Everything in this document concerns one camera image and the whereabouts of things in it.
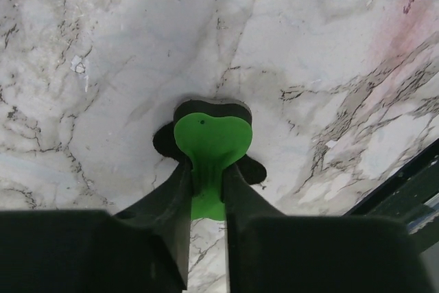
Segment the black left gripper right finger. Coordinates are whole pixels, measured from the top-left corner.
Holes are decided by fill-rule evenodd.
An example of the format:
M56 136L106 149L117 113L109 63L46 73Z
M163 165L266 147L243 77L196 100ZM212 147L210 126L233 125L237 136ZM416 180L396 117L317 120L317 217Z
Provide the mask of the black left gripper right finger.
M407 229L387 218L285 215L236 165L223 175L231 292L433 292Z

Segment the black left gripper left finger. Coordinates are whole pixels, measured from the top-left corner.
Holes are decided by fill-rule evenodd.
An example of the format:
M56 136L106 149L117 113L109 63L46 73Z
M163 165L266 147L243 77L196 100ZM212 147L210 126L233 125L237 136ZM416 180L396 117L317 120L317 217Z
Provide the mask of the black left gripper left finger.
M2 292L187 289L191 165L130 207L1 213Z

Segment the green black whiteboard eraser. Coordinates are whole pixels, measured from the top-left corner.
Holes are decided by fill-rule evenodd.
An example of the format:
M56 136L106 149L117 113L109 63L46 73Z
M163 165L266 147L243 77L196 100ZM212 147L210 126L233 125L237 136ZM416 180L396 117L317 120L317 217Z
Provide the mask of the green black whiteboard eraser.
M252 137L252 113L245 103L205 97L182 100L172 121L154 133L152 142L159 154L191 163L192 220L226 219L222 174L232 164L249 185L266 179L266 168L247 155Z

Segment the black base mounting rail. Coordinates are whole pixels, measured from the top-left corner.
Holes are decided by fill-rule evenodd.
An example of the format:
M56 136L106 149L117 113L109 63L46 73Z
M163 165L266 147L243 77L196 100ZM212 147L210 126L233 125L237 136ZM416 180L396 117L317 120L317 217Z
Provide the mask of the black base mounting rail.
M346 215L387 217L403 223L421 253L438 243L438 141L402 166Z

